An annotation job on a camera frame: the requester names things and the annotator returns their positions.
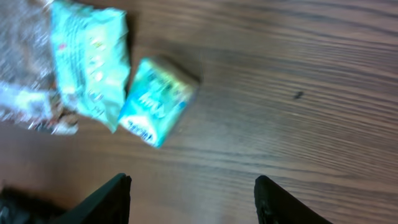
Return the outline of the teal white packet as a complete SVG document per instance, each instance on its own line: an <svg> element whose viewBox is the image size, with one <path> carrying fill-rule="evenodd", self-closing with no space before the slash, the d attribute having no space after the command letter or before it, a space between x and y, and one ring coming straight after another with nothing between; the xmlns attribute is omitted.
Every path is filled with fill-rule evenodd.
<svg viewBox="0 0 398 224"><path fill-rule="evenodd" d="M115 132L131 72L126 12L54 1L51 28L57 87L63 104Z"/></svg>

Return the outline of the brown Pantree snack pouch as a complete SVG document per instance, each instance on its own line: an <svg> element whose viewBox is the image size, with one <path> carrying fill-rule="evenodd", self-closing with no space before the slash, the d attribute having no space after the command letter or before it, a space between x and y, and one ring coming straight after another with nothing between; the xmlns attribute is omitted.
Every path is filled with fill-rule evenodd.
<svg viewBox="0 0 398 224"><path fill-rule="evenodd" d="M56 87L50 1L1 0L1 122L56 135L78 131L78 116Z"/></svg>

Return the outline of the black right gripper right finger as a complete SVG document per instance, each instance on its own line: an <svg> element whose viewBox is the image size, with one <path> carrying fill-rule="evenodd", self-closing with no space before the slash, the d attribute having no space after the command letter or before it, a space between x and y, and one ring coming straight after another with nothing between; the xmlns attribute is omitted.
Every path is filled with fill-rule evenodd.
<svg viewBox="0 0 398 224"><path fill-rule="evenodd" d="M331 224L265 175L255 181L259 224Z"/></svg>

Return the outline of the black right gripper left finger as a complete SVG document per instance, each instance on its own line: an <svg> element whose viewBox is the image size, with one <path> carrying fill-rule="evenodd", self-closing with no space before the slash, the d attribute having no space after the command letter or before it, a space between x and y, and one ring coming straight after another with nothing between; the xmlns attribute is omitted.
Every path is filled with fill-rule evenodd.
<svg viewBox="0 0 398 224"><path fill-rule="evenodd" d="M53 222L56 224L128 224L131 177L120 173Z"/></svg>

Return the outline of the teal white carton pack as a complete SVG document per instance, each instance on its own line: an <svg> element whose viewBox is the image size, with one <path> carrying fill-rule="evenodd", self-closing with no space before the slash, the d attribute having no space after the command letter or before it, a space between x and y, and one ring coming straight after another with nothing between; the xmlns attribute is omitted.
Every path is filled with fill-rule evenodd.
<svg viewBox="0 0 398 224"><path fill-rule="evenodd" d="M200 81L161 57L139 62L119 124L152 147L161 147L197 93Z"/></svg>

